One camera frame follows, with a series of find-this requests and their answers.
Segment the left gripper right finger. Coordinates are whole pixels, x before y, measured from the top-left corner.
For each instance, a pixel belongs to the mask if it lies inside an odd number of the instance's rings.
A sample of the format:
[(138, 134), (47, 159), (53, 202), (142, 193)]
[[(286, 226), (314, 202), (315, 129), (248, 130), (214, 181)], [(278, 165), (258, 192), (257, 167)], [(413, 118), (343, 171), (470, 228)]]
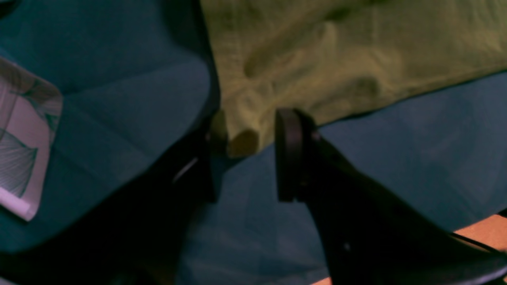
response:
[(506, 252), (447, 233), (358, 171), (297, 109), (275, 115), (278, 198), (302, 202), (333, 285), (504, 285)]

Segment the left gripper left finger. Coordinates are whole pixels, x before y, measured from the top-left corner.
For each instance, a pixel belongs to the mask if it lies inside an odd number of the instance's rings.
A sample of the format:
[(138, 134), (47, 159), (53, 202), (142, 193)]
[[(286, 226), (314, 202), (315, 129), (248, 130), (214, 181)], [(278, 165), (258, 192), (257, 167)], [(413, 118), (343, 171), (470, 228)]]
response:
[(1, 254), (17, 285), (155, 285), (142, 263), (176, 263), (185, 233), (214, 203), (212, 157), (227, 138), (222, 110), (78, 222), (31, 249)]

